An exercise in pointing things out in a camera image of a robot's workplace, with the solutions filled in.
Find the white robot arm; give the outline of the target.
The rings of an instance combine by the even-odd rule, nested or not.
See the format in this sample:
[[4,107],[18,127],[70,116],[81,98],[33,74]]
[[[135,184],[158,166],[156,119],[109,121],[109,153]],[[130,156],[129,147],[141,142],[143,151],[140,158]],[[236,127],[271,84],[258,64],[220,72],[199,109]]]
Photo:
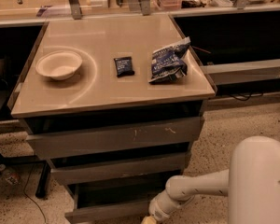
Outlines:
[[280,224],[280,142],[248,137],[232,152],[229,169],[170,177],[141,224],[163,222],[199,194],[226,196],[229,224]]

